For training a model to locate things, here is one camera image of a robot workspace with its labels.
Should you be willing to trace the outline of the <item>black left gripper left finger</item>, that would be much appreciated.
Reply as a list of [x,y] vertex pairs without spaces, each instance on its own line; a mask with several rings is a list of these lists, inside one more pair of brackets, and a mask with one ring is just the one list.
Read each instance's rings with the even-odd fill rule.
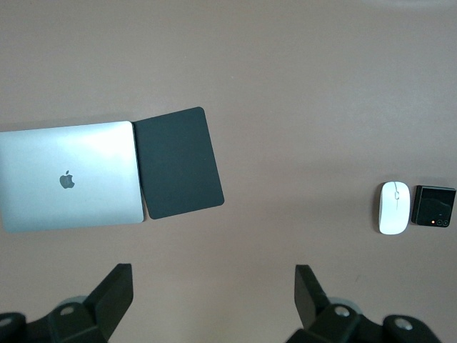
[[134,298],[130,264],[117,264],[82,302],[57,306],[27,322],[19,312],[1,314],[2,342],[108,342]]

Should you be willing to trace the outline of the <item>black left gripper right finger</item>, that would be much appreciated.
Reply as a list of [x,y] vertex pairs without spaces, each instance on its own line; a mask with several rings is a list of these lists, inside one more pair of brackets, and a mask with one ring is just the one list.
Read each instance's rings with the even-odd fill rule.
[[309,265],[296,265],[294,301],[302,328],[289,342],[439,342],[421,320],[392,314],[376,324],[353,307],[332,303]]

